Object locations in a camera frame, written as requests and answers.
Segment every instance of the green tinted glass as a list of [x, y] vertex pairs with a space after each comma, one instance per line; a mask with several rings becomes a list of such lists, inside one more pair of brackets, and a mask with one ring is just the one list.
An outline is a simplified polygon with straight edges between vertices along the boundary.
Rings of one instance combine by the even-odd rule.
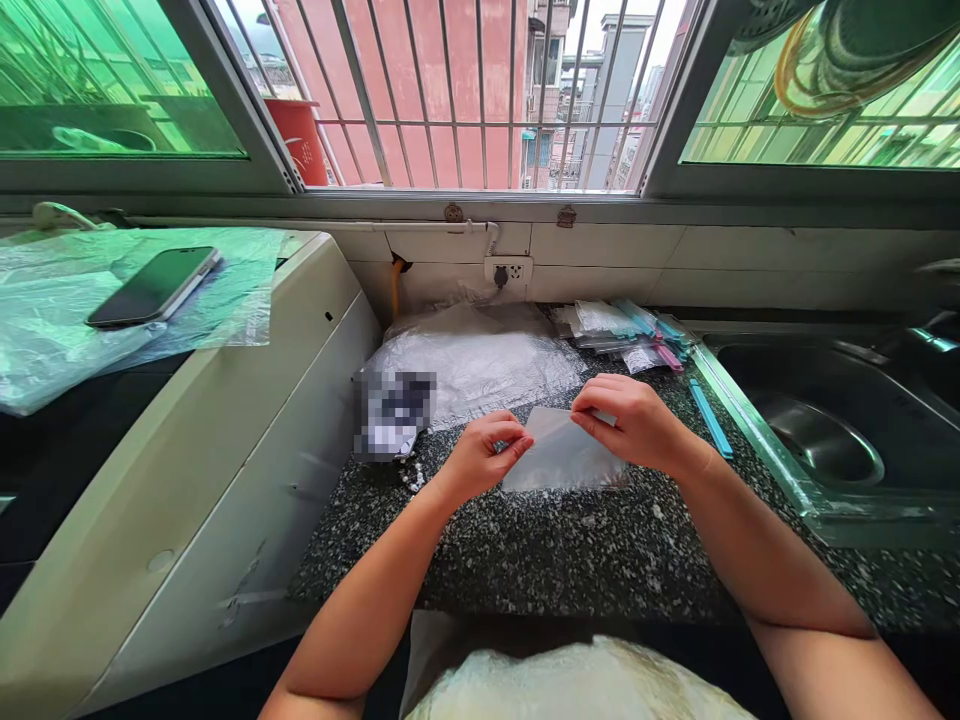
[[960, 3], [771, 5], [735, 33], [683, 162], [960, 166]]
[[156, 0], [3, 0], [0, 153], [245, 155]]

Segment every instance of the smartphone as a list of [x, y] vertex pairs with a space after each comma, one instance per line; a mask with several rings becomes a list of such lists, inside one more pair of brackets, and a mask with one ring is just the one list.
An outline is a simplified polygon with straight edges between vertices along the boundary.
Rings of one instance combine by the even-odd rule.
[[214, 247], [158, 253], [87, 318], [87, 325], [117, 330], [167, 320], [217, 263]]

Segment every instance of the faucet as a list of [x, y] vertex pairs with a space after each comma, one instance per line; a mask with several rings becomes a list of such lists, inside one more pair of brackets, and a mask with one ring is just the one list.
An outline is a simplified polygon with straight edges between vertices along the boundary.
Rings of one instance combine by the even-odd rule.
[[960, 288], [960, 258], [950, 260], [938, 260], [917, 268], [914, 272], [925, 275], [934, 281], [937, 286], [939, 301], [946, 308], [941, 308], [936, 315], [921, 326], [897, 328], [888, 333], [884, 333], [878, 338], [870, 349], [891, 357], [894, 354], [900, 355], [903, 349], [913, 347], [921, 349], [922, 352], [933, 353], [935, 355], [951, 354], [956, 356], [960, 350], [960, 342], [952, 338], [945, 337], [939, 330], [949, 321], [957, 317], [957, 310], [960, 307], [958, 302], [958, 288]]

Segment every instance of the granite countertop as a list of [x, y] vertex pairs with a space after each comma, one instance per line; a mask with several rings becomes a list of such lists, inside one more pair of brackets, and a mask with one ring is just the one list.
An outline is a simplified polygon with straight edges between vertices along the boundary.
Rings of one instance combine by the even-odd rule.
[[[581, 351], [588, 369], [626, 374], [620, 361]], [[688, 427], [710, 440], [688, 389], [696, 377], [734, 448], [733, 468], [833, 570], [887, 632], [960, 629], [960, 553], [854, 550], [820, 543], [792, 510], [694, 364], [674, 376], [641, 373]], [[534, 404], [564, 408], [579, 389], [510, 408], [526, 422]], [[344, 467], [300, 569], [294, 599], [322, 602], [412, 497], [400, 475], [417, 464], [432, 477], [462, 428], [421, 434], [414, 456], [399, 462]], [[720, 584], [673, 482], [628, 465], [629, 484], [606, 490], [504, 493], [474, 498], [450, 520], [424, 580], [417, 606], [452, 613], [610, 616], [700, 624], [741, 622]]]

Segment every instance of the stainless steel sink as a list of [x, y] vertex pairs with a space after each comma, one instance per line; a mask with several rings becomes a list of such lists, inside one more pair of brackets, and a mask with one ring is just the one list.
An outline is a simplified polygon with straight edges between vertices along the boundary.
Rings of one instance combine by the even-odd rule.
[[694, 358], [832, 545], [960, 547], [960, 413], [842, 329], [712, 331]]

